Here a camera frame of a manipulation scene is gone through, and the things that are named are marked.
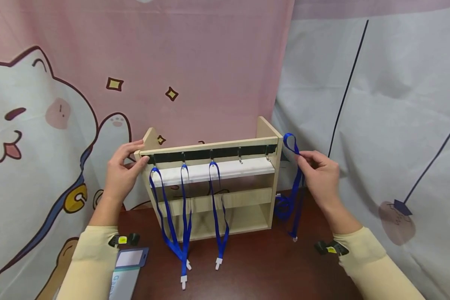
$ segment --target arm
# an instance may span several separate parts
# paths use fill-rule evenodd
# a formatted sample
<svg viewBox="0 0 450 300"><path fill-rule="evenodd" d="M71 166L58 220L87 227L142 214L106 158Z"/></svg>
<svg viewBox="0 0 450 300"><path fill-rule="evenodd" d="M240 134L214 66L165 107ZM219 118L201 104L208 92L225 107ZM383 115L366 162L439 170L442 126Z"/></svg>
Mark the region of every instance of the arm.
<svg viewBox="0 0 450 300"><path fill-rule="evenodd" d="M108 162L105 190L92 219L80 235L57 300L107 300L118 249L108 241L118 234L118 215L125 197L148 162L124 165L130 153L143 147L143 141L122 145Z"/></svg>
<svg viewBox="0 0 450 300"><path fill-rule="evenodd" d="M297 162L334 239L349 250L347 255L339 257L340 265L362 296L374 300L423 300L371 231L343 206L338 196L338 164L317 151L300 152Z"/></svg>

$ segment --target black hook strip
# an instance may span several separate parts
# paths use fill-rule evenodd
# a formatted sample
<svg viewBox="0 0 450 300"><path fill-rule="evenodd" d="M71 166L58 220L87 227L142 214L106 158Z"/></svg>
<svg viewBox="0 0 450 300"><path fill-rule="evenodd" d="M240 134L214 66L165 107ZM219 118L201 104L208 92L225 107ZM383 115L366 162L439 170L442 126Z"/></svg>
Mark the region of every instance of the black hook strip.
<svg viewBox="0 0 450 300"><path fill-rule="evenodd" d="M240 155L266 155L275 152L276 149L277 145L244 146L240 147ZM150 160L148 161L148 164L154 165L160 163L183 161L184 157L187 157L187 160L236 157L238 151L239 147L232 147L196 151L180 151L171 153L155 153L149 155Z"/></svg>

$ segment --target white shelf panel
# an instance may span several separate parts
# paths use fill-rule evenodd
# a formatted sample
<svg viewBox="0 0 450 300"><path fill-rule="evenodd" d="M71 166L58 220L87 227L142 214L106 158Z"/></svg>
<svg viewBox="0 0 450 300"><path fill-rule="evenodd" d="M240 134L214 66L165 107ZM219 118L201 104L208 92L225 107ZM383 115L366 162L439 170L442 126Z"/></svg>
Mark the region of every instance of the white shelf panel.
<svg viewBox="0 0 450 300"><path fill-rule="evenodd" d="M242 163L236 160L217 163L220 169L220 178L229 179L236 177L254 176L262 174L273 174L275 168L265 157L242 159ZM173 167L160 170L162 174L163 186L181 184L181 167ZM209 180L209 164L191 165L188 167L190 174L190 183L201 183ZM215 167L210 168L212 180L218 180L218 173ZM184 183L187 183L187 171L183 171ZM152 174L152 180L156 187L161 187L160 176L158 173Z"/></svg>

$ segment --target left hand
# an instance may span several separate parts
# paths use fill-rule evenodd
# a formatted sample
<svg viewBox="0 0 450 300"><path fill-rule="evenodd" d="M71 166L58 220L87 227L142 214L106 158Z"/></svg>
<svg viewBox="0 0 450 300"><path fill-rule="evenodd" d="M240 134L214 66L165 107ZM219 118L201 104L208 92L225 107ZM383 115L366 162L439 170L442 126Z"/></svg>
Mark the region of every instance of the left hand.
<svg viewBox="0 0 450 300"><path fill-rule="evenodd" d="M106 183L102 198L120 203L125 200L125 197L133 189L140 171L146 166L149 157L142 157L139 161L126 165L124 160L130 154L142 148L143 140L129 142L118 148L110 161L108 161Z"/></svg>

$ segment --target cat eye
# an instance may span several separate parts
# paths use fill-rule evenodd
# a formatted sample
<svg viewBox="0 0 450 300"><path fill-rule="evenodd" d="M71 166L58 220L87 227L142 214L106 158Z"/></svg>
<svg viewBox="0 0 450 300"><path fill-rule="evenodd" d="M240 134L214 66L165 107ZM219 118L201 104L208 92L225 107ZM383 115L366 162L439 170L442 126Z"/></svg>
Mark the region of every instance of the cat eye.
<svg viewBox="0 0 450 300"><path fill-rule="evenodd" d="M44 69L45 69L45 73L46 73L45 63L44 63L44 61L41 60L41 59L36 59L36 60L34 60L33 63L32 63L32 67L34 67L38 62L42 63L42 65L44 66Z"/></svg>
<svg viewBox="0 0 450 300"><path fill-rule="evenodd" d="M5 115L5 120L7 121L11 121L13 120L15 117L17 117L19 114L21 113L25 113L27 109L25 107L19 107L16 108L14 110L9 111L6 115Z"/></svg>

